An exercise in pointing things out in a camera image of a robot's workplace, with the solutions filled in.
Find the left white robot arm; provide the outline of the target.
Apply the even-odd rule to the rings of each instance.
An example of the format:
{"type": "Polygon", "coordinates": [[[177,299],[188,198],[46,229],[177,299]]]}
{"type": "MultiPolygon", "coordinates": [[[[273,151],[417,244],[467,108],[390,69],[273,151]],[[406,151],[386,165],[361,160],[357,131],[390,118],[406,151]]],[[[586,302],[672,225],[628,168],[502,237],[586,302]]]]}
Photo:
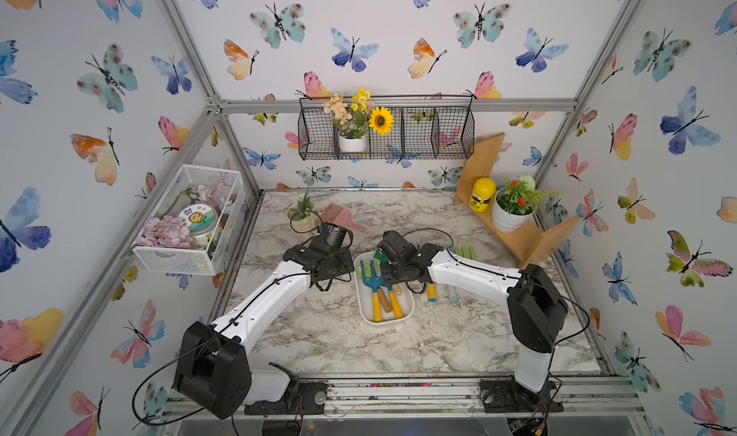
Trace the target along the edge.
{"type": "Polygon", "coordinates": [[[224,420],[242,406],[274,406],[290,412],[299,405],[299,377],[271,362],[257,369],[249,353],[272,322],[291,303],[318,288],[330,289],[332,282],[354,271],[350,246],[353,232],[333,223],[305,243],[285,251],[278,266],[243,302],[206,325],[192,324],[182,338],[174,388],[224,420]]]}

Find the green rake wooden handle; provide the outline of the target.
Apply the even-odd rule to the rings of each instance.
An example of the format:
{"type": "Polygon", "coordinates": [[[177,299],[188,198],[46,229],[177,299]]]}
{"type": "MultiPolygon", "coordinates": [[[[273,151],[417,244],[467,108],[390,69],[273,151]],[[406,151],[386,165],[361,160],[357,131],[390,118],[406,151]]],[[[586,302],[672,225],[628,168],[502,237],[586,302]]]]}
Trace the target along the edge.
{"type": "Polygon", "coordinates": [[[397,294],[393,292],[393,286],[389,283],[389,280],[388,280],[390,276],[389,270],[388,270],[389,260],[381,250],[377,250],[374,253],[374,257],[378,259],[378,261],[380,262],[381,274],[382,274],[382,278],[384,279],[384,286],[385,288],[387,288],[387,292],[389,293],[390,303],[393,309],[393,313],[395,314],[395,318],[401,319],[404,317],[404,313],[401,309],[401,306],[399,305],[397,294]]]}

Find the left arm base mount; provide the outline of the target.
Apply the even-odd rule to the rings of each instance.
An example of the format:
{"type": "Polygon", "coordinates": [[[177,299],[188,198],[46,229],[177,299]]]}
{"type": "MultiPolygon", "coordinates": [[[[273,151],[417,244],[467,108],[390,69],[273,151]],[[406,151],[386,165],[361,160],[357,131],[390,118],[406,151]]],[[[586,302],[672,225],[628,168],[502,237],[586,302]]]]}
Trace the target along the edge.
{"type": "Polygon", "coordinates": [[[277,401],[257,401],[244,407],[250,416],[315,416],[324,414],[327,385],[319,381],[292,380],[277,401]]]}

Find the blue fork yellow handle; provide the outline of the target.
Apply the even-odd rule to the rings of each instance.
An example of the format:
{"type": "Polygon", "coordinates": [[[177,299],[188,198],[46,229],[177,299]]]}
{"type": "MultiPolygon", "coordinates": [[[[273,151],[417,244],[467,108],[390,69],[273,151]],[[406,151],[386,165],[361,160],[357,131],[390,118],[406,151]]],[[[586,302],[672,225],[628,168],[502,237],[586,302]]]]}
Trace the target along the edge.
{"type": "Polygon", "coordinates": [[[383,321],[382,305],[378,295],[381,282],[378,281],[374,261],[360,261],[362,281],[372,291],[373,322],[383,321]]]}

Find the light teal hand fork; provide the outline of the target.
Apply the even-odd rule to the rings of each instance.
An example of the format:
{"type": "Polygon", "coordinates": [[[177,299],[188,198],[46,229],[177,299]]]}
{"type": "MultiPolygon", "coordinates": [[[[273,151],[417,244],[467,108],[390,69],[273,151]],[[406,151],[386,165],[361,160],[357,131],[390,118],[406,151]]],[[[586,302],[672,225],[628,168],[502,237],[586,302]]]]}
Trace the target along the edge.
{"type": "Polygon", "coordinates": [[[447,291],[450,303],[457,305],[459,303],[459,298],[456,289],[453,286],[449,286],[447,291]]]}

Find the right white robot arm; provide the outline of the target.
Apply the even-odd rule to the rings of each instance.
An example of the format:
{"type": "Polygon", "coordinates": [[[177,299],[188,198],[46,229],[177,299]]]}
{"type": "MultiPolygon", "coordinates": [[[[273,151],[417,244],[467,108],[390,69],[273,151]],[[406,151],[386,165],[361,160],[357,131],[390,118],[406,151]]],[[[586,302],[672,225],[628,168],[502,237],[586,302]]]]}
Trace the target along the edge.
{"type": "Polygon", "coordinates": [[[568,304],[541,267],[480,263],[437,244],[416,247],[395,231],[385,232],[377,249],[387,259],[381,272],[388,284],[454,286],[506,307],[519,343],[514,381],[529,393],[543,391],[568,304]]]}

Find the white storage box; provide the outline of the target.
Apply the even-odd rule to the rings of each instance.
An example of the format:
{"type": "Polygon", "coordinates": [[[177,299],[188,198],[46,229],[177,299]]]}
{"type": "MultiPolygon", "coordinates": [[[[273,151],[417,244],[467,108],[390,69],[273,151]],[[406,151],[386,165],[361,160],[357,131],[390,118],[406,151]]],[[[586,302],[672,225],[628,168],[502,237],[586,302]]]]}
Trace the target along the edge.
{"type": "Polygon", "coordinates": [[[385,288],[384,286],[384,281],[380,272],[380,262],[378,261],[378,259],[374,259],[372,253],[364,253],[359,255],[354,260],[354,267],[355,292],[359,305],[359,312],[361,317],[367,324],[375,327],[384,327],[406,321],[409,319],[410,316],[413,315],[413,313],[415,312],[415,301],[413,298],[413,294],[409,291],[409,288],[408,286],[406,286],[405,282],[402,282],[401,284],[395,284],[393,286],[393,292],[397,294],[397,299],[404,313],[404,317],[401,319],[395,318],[395,314],[393,313],[393,309],[390,303],[389,293],[387,292],[387,288],[385,288]],[[366,287],[362,281],[360,261],[374,261],[377,278],[378,281],[381,282],[381,286],[378,292],[382,305],[383,315],[383,321],[381,323],[373,322],[372,291],[368,287],[366,287]]]}

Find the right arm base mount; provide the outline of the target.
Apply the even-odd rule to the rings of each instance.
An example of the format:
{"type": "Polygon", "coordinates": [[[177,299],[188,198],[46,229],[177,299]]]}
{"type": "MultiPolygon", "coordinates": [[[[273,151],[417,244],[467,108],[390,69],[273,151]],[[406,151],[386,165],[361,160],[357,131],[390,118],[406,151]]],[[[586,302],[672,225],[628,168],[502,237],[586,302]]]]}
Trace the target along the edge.
{"type": "Polygon", "coordinates": [[[555,400],[559,387],[548,380],[540,392],[532,392],[516,382],[508,380],[484,380],[479,383],[480,401],[485,413],[561,413],[562,403],[555,400]]]}

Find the blue rake yellow handle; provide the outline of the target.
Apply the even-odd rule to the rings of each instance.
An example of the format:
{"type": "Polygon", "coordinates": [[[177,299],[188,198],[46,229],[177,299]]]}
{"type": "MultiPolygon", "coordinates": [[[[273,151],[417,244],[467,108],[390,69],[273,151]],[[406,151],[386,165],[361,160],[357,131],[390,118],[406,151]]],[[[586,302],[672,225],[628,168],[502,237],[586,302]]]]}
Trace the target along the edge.
{"type": "Polygon", "coordinates": [[[428,284],[427,285],[427,299],[431,303],[436,303],[438,296],[437,296],[437,286],[435,284],[428,284]]]}

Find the light green trowel wooden handle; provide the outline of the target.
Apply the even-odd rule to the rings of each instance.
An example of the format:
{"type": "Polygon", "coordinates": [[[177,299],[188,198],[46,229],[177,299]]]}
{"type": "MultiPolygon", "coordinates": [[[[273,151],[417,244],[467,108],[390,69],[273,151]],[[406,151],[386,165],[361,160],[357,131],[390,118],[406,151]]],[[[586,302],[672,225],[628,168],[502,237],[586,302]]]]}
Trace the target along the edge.
{"type": "Polygon", "coordinates": [[[451,248],[451,252],[464,259],[471,259],[472,261],[477,261],[478,259],[478,254],[474,246],[456,245],[451,248]]]}

